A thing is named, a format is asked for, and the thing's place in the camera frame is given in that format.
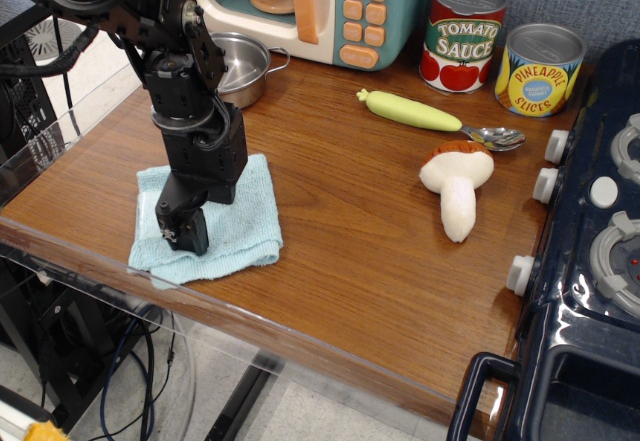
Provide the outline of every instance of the oven door handle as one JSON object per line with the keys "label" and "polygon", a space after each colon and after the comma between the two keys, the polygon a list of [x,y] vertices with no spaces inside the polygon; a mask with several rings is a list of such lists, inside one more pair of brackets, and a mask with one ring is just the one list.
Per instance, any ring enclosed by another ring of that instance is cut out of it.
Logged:
{"label": "oven door handle", "polygon": [[518,363],[492,353],[476,354],[467,368],[464,384],[449,425],[447,441],[467,439],[485,381],[497,379],[512,386],[518,382],[519,378]]}

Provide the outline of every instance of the mushroom cap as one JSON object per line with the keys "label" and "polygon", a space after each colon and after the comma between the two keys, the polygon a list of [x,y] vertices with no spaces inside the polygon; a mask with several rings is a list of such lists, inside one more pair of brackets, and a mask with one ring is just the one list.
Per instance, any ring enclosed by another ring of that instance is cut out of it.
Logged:
{"label": "mushroom cap", "polygon": [[440,193],[447,179],[460,176],[477,189],[491,177],[493,166],[493,156],[484,146],[474,141],[449,141],[425,158],[420,180],[434,193]]}

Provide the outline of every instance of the navy blue stove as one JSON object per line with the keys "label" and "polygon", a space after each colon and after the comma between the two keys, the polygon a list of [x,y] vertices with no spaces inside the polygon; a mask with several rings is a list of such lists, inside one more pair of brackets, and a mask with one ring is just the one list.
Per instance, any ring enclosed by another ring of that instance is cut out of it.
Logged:
{"label": "navy blue stove", "polygon": [[466,439],[491,378],[508,385],[496,439],[640,440],[640,40],[602,56],[545,157],[541,244],[507,281],[524,297],[516,359],[474,357],[448,440]]}

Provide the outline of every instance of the white knob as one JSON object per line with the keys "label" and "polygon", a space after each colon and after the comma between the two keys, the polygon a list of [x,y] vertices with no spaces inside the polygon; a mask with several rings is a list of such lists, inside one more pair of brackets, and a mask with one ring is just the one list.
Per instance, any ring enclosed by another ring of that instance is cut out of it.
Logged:
{"label": "white knob", "polygon": [[542,168],[538,174],[536,186],[533,188],[533,199],[537,199],[543,204],[549,204],[557,180],[557,168]]}
{"label": "white knob", "polygon": [[507,276],[507,288],[517,296],[522,296],[529,284],[531,271],[533,271],[533,256],[516,256],[511,263],[511,269]]}
{"label": "white knob", "polygon": [[618,199],[618,185],[609,176],[601,176],[591,185],[589,199],[600,209],[610,208]]}
{"label": "white knob", "polygon": [[569,131],[564,129],[554,129],[549,137],[547,143],[547,150],[544,153],[544,159],[553,164],[560,164],[562,155],[564,154],[564,148],[567,147],[567,139],[569,138]]}

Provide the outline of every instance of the toy mushroom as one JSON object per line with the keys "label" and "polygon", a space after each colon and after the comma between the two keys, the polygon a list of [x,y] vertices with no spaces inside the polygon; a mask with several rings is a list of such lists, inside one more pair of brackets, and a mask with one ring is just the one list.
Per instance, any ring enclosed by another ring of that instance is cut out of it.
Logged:
{"label": "toy mushroom", "polygon": [[493,156],[473,141],[450,141],[429,154],[420,180],[440,194],[444,231],[455,243],[464,241],[476,222],[475,190],[493,173]]}

